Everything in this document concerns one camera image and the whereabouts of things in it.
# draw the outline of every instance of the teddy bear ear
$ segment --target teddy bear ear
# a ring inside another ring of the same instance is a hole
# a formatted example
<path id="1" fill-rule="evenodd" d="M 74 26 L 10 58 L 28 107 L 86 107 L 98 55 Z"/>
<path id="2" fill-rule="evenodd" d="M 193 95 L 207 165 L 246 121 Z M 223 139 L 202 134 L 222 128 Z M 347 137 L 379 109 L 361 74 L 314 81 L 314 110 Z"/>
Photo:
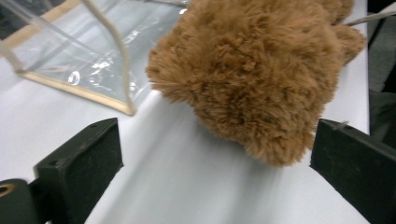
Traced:
<path id="1" fill-rule="evenodd" d="M 146 72 L 152 89 L 160 91 L 171 102 L 189 102 L 192 98 L 187 76 L 171 50 L 156 48 L 148 57 Z"/>
<path id="2" fill-rule="evenodd" d="M 254 138 L 245 145 L 247 154 L 272 166 L 282 167 L 300 161 L 307 148 L 312 148 L 312 133 L 292 133 L 274 138 Z"/>
<path id="3" fill-rule="evenodd" d="M 333 27 L 344 53 L 344 64 L 352 61 L 366 46 L 366 37 L 347 25 Z"/>

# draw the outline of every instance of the screw hole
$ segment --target screw hole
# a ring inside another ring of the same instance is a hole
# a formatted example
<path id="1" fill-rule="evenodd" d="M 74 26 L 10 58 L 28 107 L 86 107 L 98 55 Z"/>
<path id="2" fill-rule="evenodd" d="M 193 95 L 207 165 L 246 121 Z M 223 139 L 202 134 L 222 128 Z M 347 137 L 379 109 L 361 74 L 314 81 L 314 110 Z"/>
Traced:
<path id="1" fill-rule="evenodd" d="M 8 190 L 8 188 L 6 186 L 0 186 L 0 194 L 4 193 Z"/>
<path id="2" fill-rule="evenodd" d="M 50 161 L 50 162 L 49 162 L 49 165 L 55 166 L 55 165 L 56 165 L 56 162 L 58 162 L 58 161 Z"/>
<path id="3" fill-rule="evenodd" d="M 9 194 L 12 190 L 14 190 L 14 188 L 15 186 L 13 184 L 0 185 L 0 197 Z"/>

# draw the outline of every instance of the plush toy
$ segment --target plush toy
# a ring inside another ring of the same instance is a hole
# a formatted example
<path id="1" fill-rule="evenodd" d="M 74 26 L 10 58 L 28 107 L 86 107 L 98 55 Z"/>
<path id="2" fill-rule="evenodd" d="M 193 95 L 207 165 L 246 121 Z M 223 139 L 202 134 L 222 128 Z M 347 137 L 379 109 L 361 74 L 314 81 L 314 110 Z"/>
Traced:
<path id="1" fill-rule="evenodd" d="M 299 161 L 341 69 L 365 38 L 353 0 L 192 0 L 149 55 L 148 77 L 215 135 L 274 166 Z"/>

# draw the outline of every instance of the teddy bear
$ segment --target teddy bear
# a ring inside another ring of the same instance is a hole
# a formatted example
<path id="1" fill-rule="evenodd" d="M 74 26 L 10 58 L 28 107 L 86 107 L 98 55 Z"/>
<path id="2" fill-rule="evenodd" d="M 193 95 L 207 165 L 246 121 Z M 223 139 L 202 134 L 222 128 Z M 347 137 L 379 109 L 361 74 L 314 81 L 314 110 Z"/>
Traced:
<path id="1" fill-rule="evenodd" d="M 154 90 L 272 166 L 312 148 L 339 74 L 364 47 L 353 0 L 192 0 L 148 56 Z"/>

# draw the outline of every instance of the teddy bear head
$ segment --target teddy bear head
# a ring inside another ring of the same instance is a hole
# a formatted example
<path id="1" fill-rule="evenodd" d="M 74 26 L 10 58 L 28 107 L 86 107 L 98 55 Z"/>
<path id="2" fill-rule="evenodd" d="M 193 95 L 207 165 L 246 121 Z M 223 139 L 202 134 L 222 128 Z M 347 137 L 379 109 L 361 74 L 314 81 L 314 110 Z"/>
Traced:
<path id="1" fill-rule="evenodd" d="M 299 161 L 364 37 L 352 1 L 192 0 L 150 52 L 152 87 L 274 166 Z"/>

